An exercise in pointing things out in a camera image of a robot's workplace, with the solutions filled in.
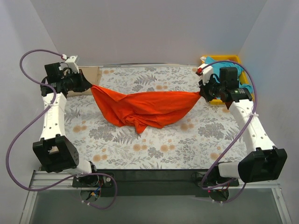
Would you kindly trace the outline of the orange t shirt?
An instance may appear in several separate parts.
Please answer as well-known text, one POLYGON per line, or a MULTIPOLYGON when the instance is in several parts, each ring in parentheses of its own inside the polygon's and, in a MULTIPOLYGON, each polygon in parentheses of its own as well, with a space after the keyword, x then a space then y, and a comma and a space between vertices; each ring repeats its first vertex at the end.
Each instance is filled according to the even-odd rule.
POLYGON ((92 95, 103 117, 111 124, 133 126, 138 134, 146 127, 163 128, 182 119, 198 102, 198 92, 149 91, 122 94, 93 85, 92 95))

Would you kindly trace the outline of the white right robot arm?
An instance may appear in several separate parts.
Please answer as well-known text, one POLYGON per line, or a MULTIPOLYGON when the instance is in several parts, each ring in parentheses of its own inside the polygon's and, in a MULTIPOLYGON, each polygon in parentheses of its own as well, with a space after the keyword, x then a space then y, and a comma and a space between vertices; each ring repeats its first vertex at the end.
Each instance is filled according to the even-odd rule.
POLYGON ((220 98, 233 115, 244 139, 247 155, 237 162, 220 162, 212 168, 214 178, 241 179, 244 183, 278 179, 287 159, 283 148, 277 148, 266 134, 255 112, 251 93, 239 86, 238 71, 235 67, 220 68, 220 75, 213 73, 211 66, 198 67, 197 75, 200 95, 210 102, 220 98))

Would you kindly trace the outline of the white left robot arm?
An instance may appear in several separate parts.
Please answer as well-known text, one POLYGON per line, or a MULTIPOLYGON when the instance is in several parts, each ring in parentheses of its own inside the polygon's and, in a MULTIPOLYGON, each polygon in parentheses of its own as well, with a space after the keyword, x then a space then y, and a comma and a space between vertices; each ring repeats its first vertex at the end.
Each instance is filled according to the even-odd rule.
POLYGON ((96 172, 95 165, 81 160, 75 146, 68 140, 64 127, 64 112, 67 94, 85 92, 91 88, 81 69, 70 59, 66 68, 60 63, 45 65, 47 76, 40 85, 44 107, 43 131, 38 142, 33 143, 33 151, 46 172, 67 172, 78 176, 79 182, 93 186, 99 180, 89 174, 96 172))

